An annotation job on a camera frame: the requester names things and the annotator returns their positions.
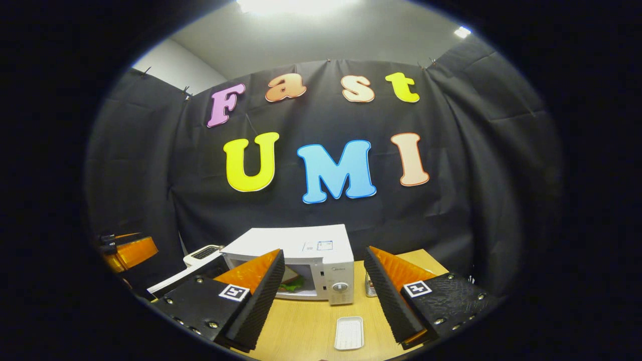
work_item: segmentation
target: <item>microwave control panel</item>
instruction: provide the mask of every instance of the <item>microwave control panel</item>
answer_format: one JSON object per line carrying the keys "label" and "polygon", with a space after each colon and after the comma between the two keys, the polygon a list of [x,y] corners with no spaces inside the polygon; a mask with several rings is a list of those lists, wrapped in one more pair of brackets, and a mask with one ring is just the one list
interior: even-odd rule
{"label": "microwave control panel", "polygon": [[324,265],[324,277],[330,304],[354,302],[354,262]]}

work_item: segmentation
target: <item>sticker label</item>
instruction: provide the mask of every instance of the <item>sticker label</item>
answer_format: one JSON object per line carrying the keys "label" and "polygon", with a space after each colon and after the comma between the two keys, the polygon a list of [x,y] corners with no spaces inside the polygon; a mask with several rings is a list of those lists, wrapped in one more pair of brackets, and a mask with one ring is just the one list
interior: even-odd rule
{"label": "sticker label", "polygon": [[303,245],[303,252],[331,251],[332,241],[308,241]]}
{"label": "sticker label", "polygon": [[320,241],[317,243],[317,251],[330,251],[332,249],[332,241]]}
{"label": "sticker label", "polygon": [[227,287],[225,287],[225,290],[223,290],[223,292],[219,294],[219,297],[231,299],[232,301],[236,302],[241,302],[249,291],[249,288],[227,285]]}
{"label": "sticker label", "polygon": [[408,283],[406,285],[403,285],[403,288],[406,289],[410,297],[417,297],[432,292],[432,290],[428,288],[428,286],[426,286],[423,281]]}

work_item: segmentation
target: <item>plastic tray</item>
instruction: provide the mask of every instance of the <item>plastic tray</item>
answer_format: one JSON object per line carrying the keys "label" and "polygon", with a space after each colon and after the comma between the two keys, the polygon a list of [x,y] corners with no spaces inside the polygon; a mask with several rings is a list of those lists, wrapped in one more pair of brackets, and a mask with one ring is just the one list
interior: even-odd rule
{"label": "plastic tray", "polygon": [[339,350],[363,347],[363,319],[359,316],[341,317],[336,320],[334,348]]}

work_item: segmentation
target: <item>pink letter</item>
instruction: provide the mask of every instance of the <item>pink letter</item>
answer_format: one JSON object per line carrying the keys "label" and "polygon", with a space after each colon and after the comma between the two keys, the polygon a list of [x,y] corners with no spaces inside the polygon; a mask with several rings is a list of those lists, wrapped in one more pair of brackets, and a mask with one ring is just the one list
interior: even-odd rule
{"label": "pink letter", "polygon": [[212,119],[207,122],[207,126],[209,128],[215,127],[216,125],[221,125],[230,119],[230,117],[225,113],[225,108],[227,108],[228,111],[234,110],[234,107],[236,106],[236,94],[243,94],[244,92],[245,84],[238,84],[231,88],[214,93],[212,95],[212,99],[214,100],[214,103],[212,104]]}
{"label": "pink letter", "polygon": [[419,135],[415,133],[401,133],[390,138],[399,147],[401,165],[403,166],[403,177],[401,185],[406,187],[418,186],[428,182],[430,176],[424,171],[419,157]]}

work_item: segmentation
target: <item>white wall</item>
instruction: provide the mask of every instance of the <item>white wall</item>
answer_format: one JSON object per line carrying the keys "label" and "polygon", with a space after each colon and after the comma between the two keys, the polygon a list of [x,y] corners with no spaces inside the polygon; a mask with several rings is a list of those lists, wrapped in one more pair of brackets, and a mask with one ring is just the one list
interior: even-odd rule
{"label": "white wall", "polygon": [[167,39],[156,45],[132,67],[167,82],[179,89],[189,86],[189,94],[198,94],[226,82],[221,74],[186,48]]}

